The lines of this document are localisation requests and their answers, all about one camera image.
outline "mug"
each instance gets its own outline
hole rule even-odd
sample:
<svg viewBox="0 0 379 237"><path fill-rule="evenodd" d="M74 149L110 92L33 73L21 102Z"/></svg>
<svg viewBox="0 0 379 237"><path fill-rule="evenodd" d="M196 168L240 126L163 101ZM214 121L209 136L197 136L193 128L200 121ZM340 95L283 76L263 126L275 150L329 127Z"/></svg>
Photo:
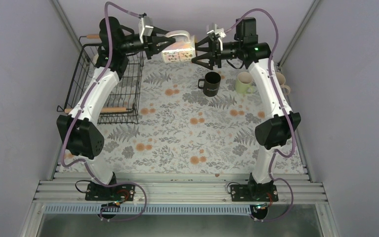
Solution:
<svg viewBox="0 0 379 237"><path fill-rule="evenodd" d="M286 82L285 76L279 72L276 72L275 74L277 75L278 84L280 84L281 89L285 89L285 90L282 90L282 93L284 95L290 94L291 88L285 84L285 82Z"/></svg>
<svg viewBox="0 0 379 237"><path fill-rule="evenodd" d="M216 72L207 73L203 79L198 80L198 88L203 90L204 95L208 97L213 97L219 92L220 81L222 77Z"/></svg>
<svg viewBox="0 0 379 237"><path fill-rule="evenodd" d="M195 57L195 36L188 31L171 31L166 37L174 37L176 42L162 51L165 63L179 63L191 61Z"/></svg>
<svg viewBox="0 0 379 237"><path fill-rule="evenodd" d="M237 75L234 89L238 94L252 94L255 92L255 88L252 86L253 81L254 78L250 73L241 72Z"/></svg>

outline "gray wall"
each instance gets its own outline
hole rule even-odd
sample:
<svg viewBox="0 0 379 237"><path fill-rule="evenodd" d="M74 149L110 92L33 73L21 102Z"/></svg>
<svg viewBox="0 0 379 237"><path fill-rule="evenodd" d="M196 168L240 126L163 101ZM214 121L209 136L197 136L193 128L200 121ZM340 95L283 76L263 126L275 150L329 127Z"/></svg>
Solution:
<svg viewBox="0 0 379 237"><path fill-rule="evenodd" d="M0 237L18 236L60 142L78 52L48 0L0 0Z"/></svg>
<svg viewBox="0 0 379 237"><path fill-rule="evenodd" d="M104 17L105 0L59 0L76 35L99 33L99 22ZM112 0L119 6L136 12L147 13L153 18L155 26L165 30L186 30L196 35L198 40L206 37L206 27L214 22L220 28L229 28L235 19L252 8L263 8L274 18L279 28L279 43L274 60L279 61L297 27L302 22L313 0ZM138 26L138 19L128 16L110 6L109 14L118 18L121 24L133 28ZM272 47L275 31L263 13L252 13L257 20L257 33L260 42L267 42ZM234 31L225 41L233 40Z"/></svg>
<svg viewBox="0 0 379 237"><path fill-rule="evenodd" d="M379 1L322 1L283 68L341 236L379 236Z"/></svg>

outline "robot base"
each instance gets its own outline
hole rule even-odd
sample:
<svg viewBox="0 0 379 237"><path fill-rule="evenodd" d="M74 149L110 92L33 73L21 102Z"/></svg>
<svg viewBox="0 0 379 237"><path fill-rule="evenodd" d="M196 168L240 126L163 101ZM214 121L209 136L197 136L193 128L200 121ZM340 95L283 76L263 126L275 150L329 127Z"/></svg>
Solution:
<svg viewBox="0 0 379 237"><path fill-rule="evenodd" d="M274 181L270 181L266 184L258 184L255 182L252 173L249 177L247 185L233 184L230 185L231 200L234 202L239 201L267 201L269 202L269 196L272 201L278 201L277 187L274 185Z"/></svg>
<svg viewBox="0 0 379 237"><path fill-rule="evenodd" d="M113 174L109 185L116 183L116 177L115 174ZM86 201L118 201L124 198L124 192L122 192L123 190L126 190L130 194L127 201L132 201L134 197L135 186L131 184L124 184L112 188L107 188L91 182L89 183L87 190L89 191L85 196Z"/></svg>

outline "wooden handle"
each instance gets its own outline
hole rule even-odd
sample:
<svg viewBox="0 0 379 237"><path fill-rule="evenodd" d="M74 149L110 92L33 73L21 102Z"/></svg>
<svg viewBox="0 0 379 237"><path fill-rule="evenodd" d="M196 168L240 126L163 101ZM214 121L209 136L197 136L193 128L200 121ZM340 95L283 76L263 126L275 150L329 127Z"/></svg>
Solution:
<svg viewBox="0 0 379 237"><path fill-rule="evenodd" d="M68 114L72 111L72 109L65 109L65 113ZM101 113L119 113L119 112L127 112L126 107L112 107L112 108L102 108Z"/></svg>
<svg viewBox="0 0 379 237"><path fill-rule="evenodd" d="M99 34L90 34L86 36L87 39L99 39Z"/></svg>

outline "floral pattern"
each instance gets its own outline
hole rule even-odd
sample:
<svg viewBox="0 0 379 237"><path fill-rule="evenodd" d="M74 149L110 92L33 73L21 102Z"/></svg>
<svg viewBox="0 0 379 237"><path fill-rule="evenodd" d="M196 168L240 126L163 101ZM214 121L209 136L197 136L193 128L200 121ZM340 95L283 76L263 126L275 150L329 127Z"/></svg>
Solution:
<svg viewBox="0 0 379 237"><path fill-rule="evenodd" d="M245 69L227 64L215 69L219 93L207 97L197 80L208 69L191 63L165 64L145 60L139 124L99 124L105 144L97 158L116 172L249 173L258 157L255 127L265 116L259 94L234 91L235 78ZM291 140L282 148L288 153ZM73 159L67 151L66 159ZM85 172L82 164L61 171ZM274 173L303 173L298 151L277 156Z"/></svg>

